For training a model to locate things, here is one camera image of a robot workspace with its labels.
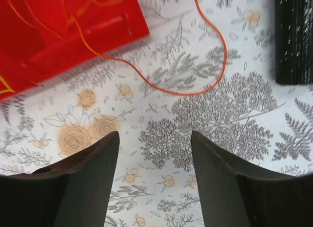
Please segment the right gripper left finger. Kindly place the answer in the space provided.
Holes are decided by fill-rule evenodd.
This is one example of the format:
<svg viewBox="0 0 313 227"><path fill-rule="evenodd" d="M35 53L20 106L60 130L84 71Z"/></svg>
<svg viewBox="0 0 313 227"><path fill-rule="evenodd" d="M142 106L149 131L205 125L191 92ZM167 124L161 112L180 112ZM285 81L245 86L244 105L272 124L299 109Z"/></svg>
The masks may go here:
<svg viewBox="0 0 313 227"><path fill-rule="evenodd" d="M119 153L119 133L33 173L1 176L3 227L102 227Z"/></svg>

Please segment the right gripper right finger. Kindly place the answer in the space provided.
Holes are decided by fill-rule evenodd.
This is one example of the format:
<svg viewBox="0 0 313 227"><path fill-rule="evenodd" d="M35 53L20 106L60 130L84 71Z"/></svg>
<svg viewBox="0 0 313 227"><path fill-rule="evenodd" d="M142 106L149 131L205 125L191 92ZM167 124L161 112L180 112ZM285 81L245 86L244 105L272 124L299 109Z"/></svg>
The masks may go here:
<svg viewBox="0 0 313 227"><path fill-rule="evenodd" d="M313 176L274 172L191 134L191 150L207 227L310 227Z"/></svg>

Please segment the floral table mat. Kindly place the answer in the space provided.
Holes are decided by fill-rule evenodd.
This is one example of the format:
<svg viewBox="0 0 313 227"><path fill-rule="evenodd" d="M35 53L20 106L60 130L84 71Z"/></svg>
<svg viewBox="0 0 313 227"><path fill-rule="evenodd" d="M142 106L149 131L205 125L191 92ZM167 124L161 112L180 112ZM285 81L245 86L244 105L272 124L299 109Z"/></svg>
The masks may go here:
<svg viewBox="0 0 313 227"><path fill-rule="evenodd" d="M150 37L96 57L0 105L0 173L31 173L120 134L107 227L204 226L190 135L256 165L313 171L313 88L275 83L274 0L139 0Z"/></svg>

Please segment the red three-compartment tray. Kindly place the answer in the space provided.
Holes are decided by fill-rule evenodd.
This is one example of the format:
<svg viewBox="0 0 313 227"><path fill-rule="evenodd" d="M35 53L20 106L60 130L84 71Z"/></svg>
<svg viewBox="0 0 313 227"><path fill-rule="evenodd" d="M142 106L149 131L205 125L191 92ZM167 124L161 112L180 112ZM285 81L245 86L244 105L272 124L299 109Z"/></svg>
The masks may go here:
<svg viewBox="0 0 313 227"><path fill-rule="evenodd" d="M0 97L149 34L138 0L0 0Z"/></svg>

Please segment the black microphone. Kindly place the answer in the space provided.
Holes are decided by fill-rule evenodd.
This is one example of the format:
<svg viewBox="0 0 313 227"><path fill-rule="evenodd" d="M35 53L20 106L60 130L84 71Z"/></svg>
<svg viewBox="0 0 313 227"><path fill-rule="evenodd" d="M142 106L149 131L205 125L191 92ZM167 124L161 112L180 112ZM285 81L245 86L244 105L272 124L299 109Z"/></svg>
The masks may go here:
<svg viewBox="0 0 313 227"><path fill-rule="evenodd" d="M274 0L275 82L313 83L313 0Z"/></svg>

